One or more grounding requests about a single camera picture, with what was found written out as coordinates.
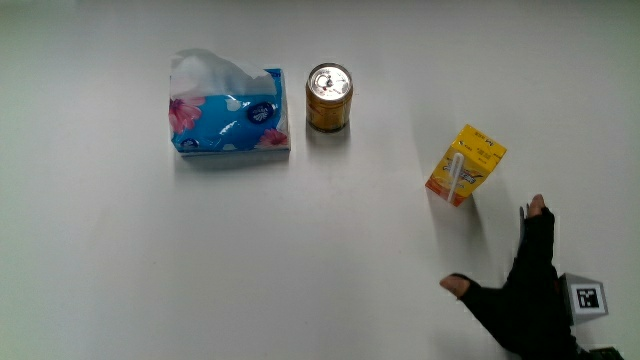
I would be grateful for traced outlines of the person's right hand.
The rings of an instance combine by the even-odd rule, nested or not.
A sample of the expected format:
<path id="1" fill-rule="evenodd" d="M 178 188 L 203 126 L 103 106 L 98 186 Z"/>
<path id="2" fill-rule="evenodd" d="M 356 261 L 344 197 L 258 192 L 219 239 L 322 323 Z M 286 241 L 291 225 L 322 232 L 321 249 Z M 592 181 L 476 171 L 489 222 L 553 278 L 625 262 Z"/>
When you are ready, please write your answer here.
<path id="1" fill-rule="evenodd" d="M 555 216 L 542 195 L 520 210 L 521 237 L 504 285 L 484 287 L 452 273 L 440 286 L 461 301 L 496 342 L 523 360 L 619 359 L 613 347 L 586 350 L 572 334 L 552 264 Z"/>

